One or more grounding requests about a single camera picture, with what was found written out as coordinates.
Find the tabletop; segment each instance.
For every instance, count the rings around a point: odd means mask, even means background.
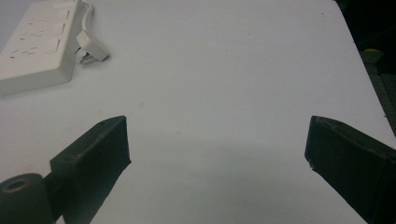
[[[0,48],[33,2],[0,2]],[[335,1],[93,4],[110,57],[0,98],[1,180],[125,115],[132,164],[92,223],[364,223],[304,158],[313,115],[396,147]]]

